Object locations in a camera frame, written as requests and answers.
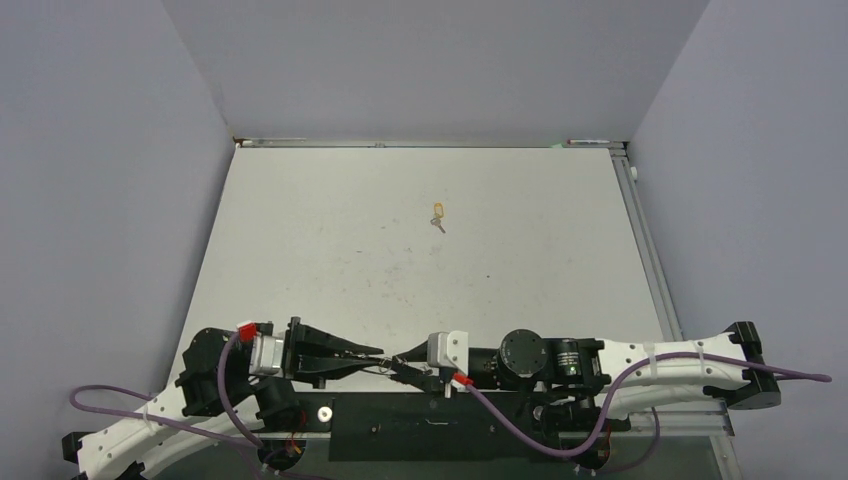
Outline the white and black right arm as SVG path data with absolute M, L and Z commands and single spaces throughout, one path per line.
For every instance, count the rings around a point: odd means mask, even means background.
M 579 428 L 669 404 L 714 399 L 731 410 L 759 410 L 781 402 L 782 374 L 765 364 L 750 322 L 676 342 L 544 338 L 528 329 L 509 332 L 495 348 L 472 347 L 468 340 L 462 331 L 433 333 L 385 367 L 393 381 L 421 391 L 473 385 L 545 393 L 544 413 L 563 400 L 567 419 Z

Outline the large metal keyring organizer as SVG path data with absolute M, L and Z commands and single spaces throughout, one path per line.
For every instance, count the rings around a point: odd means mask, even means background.
M 406 360 L 392 356 L 375 359 L 374 363 L 367 365 L 360 372 L 380 376 L 415 376 L 419 370 Z

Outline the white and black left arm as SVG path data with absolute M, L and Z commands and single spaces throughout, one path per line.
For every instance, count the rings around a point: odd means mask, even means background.
M 284 448 L 296 450 L 306 433 L 326 432 L 332 404 L 309 400 L 295 383 L 314 389 L 394 360 L 375 347 L 359 345 L 290 320 L 278 333 L 270 322 L 246 322 L 233 330 L 200 330 L 182 354 L 183 370 L 163 391 L 140 395 L 135 411 L 85 405 L 82 388 L 71 405 L 115 418 L 95 432 L 62 439 L 65 461 L 80 479 L 150 479 L 157 467 L 211 443 L 250 451 L 271 449 L 263 433 L 282 432 Z

